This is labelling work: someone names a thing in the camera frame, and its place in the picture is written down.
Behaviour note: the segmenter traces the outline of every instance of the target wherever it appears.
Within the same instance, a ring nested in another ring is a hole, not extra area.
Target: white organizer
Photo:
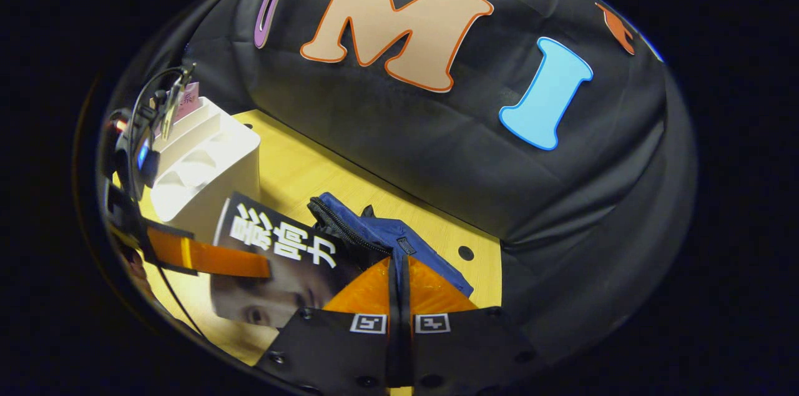
[[[169,140],[155,137],[160,164],[150,199],[163,223],[210,244],[233,191],[260,199],[260,137],[208,98],[200,103],[175,122]]]

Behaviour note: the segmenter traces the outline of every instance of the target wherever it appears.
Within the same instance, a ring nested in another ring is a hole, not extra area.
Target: beige letter m
[[[370,66],[409,34],[402,51],[386,61],[386,72],[429,91],[448,92],[450,66],[463,37],[474,20],[493,11],[486,0],[413,0],[399,9],[393,0],[331,0],[300,54],[312,61],[342,61],[347,49],[341,35],[349,23],[358,63]]]

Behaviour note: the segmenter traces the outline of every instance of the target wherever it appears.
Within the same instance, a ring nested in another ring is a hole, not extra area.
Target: black background
[[[118,75],[192,1],[5,0],[6,136],[20,153],[6,160],[6,188],[12,214],[26,221],[25,229],[9,222],[6,246],[16,285],[4,387],[14,393],[276,394],[144,327],[92,262],[72,205],[72,133],[92,80]],[[642,310],[531,393],[787,393],[797,287],[788,278],[797,245],[788,218],[797,210],[788,205],[795,72],[784,69],[795,3],[605,1],[647,35],[682,85],[702,162],[697,211],[683,252]]]

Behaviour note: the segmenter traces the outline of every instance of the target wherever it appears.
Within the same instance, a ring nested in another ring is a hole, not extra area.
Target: wooden surface
[[[234,115],[249,123],[260,138],[260,202],[307,225],[315,220],[306,204],[312,196],[332,193],[352,211],[360,213],[372,205],[377,217],[400,219],[430,244],[444,259],[463,273],[474,287],[470,297],[478,307],[501,305],[502,268],[499,240],[460,222],[440,210],[397,189],[384,180],[348,162],[307,137],[260,111]],[[158,220],[149,202],[149,189],[142,199],[142,214]],[[459,246],[468,246],[474,259],[463,260]],[[155,266],[145,263],[152,290],[172,315],[188,323],[185,314],[167,290]],[[209,275],[198,276],[165,271],[180,301],[208,339],[248,365],[255,364],[277,336],[277,330],[217,317],[211,308]],[[392,394],[410,394],[408,389]]]

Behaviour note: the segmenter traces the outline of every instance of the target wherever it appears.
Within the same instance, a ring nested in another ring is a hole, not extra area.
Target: magazine
[[[214,313],[239,322],[283,327],[302,307],[324,308],[360,274],[342,240],[239,193],[223,206],[214,245],[268,260],[266,279],[211,275]]]

